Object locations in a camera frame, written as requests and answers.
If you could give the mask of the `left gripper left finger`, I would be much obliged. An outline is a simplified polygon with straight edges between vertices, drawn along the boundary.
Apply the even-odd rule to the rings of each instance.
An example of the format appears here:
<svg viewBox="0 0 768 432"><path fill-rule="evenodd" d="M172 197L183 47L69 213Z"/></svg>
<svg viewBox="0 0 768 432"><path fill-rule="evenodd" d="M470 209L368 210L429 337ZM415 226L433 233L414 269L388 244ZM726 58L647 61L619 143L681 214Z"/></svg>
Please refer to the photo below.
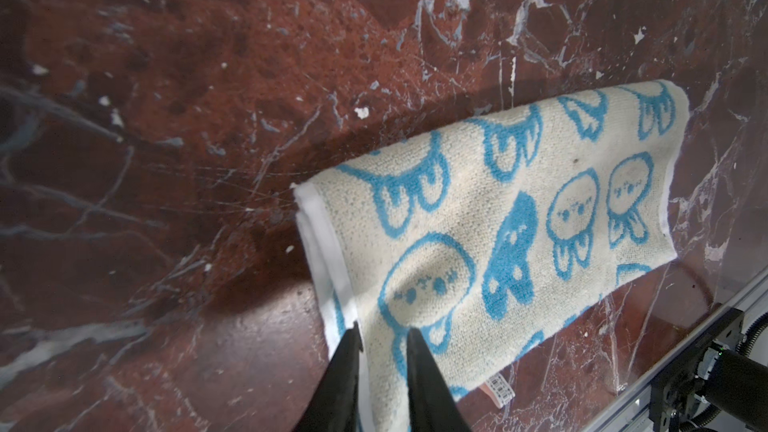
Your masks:
<svg viewBox="0 0 768 432"><path fill-rule="evenodd" d="M359 326L347 329L295 432L354 432L358 429L358 389L363 344Z"/></svg>

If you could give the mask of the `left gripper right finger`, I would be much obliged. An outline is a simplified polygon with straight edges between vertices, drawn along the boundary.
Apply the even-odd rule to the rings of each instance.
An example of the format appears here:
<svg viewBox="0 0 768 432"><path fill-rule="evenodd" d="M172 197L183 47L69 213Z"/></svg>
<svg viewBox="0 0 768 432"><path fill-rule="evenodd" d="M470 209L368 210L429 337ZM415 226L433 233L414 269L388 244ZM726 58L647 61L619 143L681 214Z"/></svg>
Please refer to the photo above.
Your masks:
<svg viewBox="0 0 768 432"><path fill-rule="evenodd" d="M407 334L406 377L413 432L470 431L423 335L416 328Z"/></svg>

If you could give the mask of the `blue patterned towel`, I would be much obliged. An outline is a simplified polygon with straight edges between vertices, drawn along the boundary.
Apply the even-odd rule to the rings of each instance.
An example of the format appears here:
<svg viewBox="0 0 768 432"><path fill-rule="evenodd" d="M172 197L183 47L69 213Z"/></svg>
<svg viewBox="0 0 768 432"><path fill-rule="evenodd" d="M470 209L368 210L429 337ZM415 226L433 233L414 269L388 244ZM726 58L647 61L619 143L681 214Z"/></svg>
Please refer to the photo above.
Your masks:
<svg viewBox="0 0 768 432"><path fill-rule="evenodd" d="M409 429L418 329L461 398L621 285L676 257L689 100L667 80L466 120L294 189L326 342L358 328L362 431Z"/></svg>

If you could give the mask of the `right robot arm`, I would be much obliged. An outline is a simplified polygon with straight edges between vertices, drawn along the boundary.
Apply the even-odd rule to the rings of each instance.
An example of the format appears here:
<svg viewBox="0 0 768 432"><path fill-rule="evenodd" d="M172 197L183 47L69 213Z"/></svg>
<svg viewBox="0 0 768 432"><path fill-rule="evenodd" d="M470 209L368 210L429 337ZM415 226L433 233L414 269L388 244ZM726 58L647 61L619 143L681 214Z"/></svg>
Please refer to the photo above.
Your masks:
<svg viewBox="0 0 768 432"><path fill-rule="evenodd" d="M702 389L709 405L685 422L680 431L711 431L708 424L721 412L743 422L751 431L767 430L767 366L750 358L766 330L767 313L763 313L749 326L735 350L717 343L711 346L716 354Z"/></svg>

